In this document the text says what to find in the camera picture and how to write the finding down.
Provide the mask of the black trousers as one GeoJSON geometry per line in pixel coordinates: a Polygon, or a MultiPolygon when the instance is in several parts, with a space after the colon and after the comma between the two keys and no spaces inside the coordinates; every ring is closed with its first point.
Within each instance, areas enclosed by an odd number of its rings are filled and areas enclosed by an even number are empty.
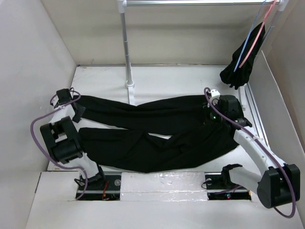
{"type": "Polygon", "coordinates": [[[82,127],[89,159],[140,173],[195,168],[238,144],[224,123],[209,121],[204,95],[162,99],[138,106],[83,95],[83,119],[106,125],[82,127]]]}

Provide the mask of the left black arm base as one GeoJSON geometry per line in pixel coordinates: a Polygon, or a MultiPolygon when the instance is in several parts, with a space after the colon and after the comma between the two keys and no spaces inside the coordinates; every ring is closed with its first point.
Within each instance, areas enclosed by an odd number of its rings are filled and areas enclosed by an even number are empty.
{"type": "Polygon", "coordinates": [[[80,177],[75,179],[77,184],[76,199],[83,201],[117,201],[120,200],[121,173],[106,172],[105,178],[88,180],[85,188],[85,179],[80,177]]]}

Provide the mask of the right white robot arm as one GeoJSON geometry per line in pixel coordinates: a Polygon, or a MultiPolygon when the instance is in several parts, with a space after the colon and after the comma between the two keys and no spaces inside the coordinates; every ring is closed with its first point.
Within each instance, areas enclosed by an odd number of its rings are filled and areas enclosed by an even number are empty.
{"type": "Polygon", "coordinates": [[[265,208],[277,209],[278,206],[292,204],[291,218],[300,199],[300,169],[279,158],[252,128],[244,116],[241,104],[234,95],[221,95],[216,89],[206,87],[207,117],[209,120],[224,124],[233,140],[249,155],[259,169],[259,174],[245,169],[240,164],[224,166],[220,176],[221,184],[236,190],[244,187],[254,192],[265,208]]]}

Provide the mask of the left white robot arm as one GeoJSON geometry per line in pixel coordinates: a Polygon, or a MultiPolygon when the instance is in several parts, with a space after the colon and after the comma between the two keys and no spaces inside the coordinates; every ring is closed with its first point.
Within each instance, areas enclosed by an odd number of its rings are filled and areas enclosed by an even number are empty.
{"type": "Polygon", "coordinates": [[[55,113],[47,124],[40,127],[40,132],[48,154],[60,168],[79,170],[81,176],[75,180],[78,185],[101,189],[106,185],[105,174],[85,153],[74,125],[85,111],[85,107],[76,103],[78,99],[80,94],[73,88],[58,90],[50,101],[55,113]]]}

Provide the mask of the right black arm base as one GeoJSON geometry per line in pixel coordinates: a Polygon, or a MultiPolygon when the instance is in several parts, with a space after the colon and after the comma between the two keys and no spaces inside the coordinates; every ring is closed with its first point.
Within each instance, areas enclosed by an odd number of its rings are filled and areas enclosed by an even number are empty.
{"type": "Polygon", "coordinates": [[[252,200],[250,191],[236,184],[225,184],[220,173],[205,174],[202,188],[208,200],[252,200]]]}

